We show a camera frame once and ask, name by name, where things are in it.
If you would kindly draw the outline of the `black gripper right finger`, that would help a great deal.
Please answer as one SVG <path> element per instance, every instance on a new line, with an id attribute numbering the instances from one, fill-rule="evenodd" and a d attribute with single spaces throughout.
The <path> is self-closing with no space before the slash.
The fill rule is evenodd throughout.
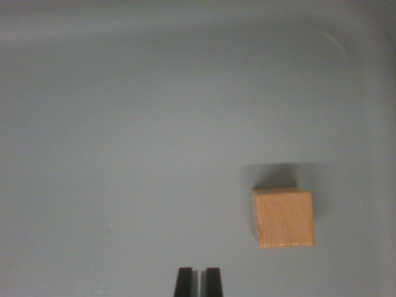
<path id="1" fill-rule="evenodd" d="M 219 267 L 201 271 L 200 297 L 223 297 L 222 276 Z"/>

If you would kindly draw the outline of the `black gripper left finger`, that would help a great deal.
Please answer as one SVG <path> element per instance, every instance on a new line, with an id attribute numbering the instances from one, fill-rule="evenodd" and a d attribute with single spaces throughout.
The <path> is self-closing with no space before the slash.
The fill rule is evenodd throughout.
<path id="1" fill-rule="evenodd" d="M 192 267 L 180 267 L 174 297 L 197 297 L 198 291 L 198 272 Z"/>

